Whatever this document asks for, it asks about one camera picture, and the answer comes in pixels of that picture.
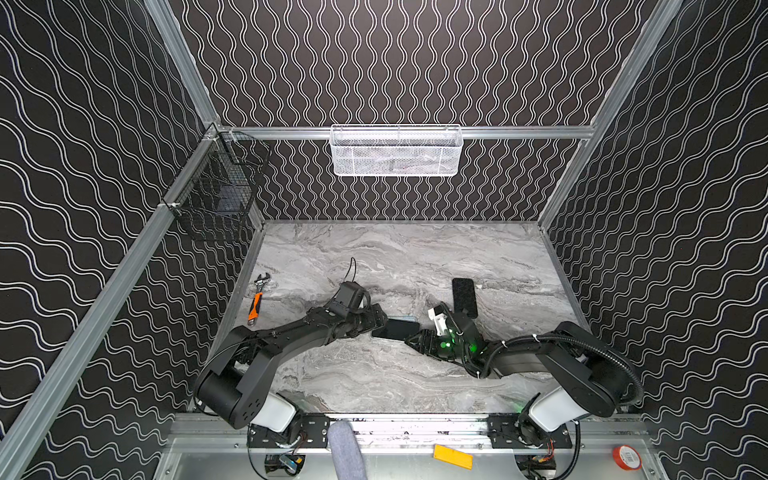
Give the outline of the black phone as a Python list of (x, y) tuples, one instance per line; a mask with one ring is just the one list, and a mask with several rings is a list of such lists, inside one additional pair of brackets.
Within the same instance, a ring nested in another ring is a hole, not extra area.
[(404, 319), (388, 319), (382, 327), (371, 332), (373, 338), (405, 341), (421, 330), (418, 322)]

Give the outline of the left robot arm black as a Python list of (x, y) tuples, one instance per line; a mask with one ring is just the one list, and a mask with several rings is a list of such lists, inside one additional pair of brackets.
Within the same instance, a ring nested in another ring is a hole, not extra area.
[(386, 321), (365, 288), (345, 281), (327, 302), (296, 321), (272, 329), (232, 329), (198, 376), (194, 399), (235, 429), (254, 425), (289, 432), (298, 408), (272, 392), (278, 368), (310, 349), (355, 338)]

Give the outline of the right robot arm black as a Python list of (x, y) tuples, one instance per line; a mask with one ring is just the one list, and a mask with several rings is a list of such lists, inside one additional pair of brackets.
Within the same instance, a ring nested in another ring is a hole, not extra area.
[(461, 366), (477, 379), (547, 373), (555, 386), (531, 398), (514, 423), (526, 445), (540, 445), (559, 427), (589, 416), (608, 418), (644, 394), (629, 360), (573, 322), (542, 334), (486, 340), (464, 313), (440, 306), (430, 311), (432, 329), (405, 344), (422, 355)]

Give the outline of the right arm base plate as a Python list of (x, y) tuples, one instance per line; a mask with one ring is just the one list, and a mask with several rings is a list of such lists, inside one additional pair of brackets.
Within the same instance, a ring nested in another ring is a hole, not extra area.
[(570, 449), (573, 440), (565, 426), (546, 432), (519, 414), (491, 414), (486, 419), (493, 449)]

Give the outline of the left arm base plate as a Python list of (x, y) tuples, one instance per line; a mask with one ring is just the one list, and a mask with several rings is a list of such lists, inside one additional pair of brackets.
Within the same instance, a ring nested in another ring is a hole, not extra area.
[(330, 425), (331, 419), (320, 413), (299, 413), (282, 432), (252, 424), (248, 428), (247, 446), (284, 450), (325, 449)]

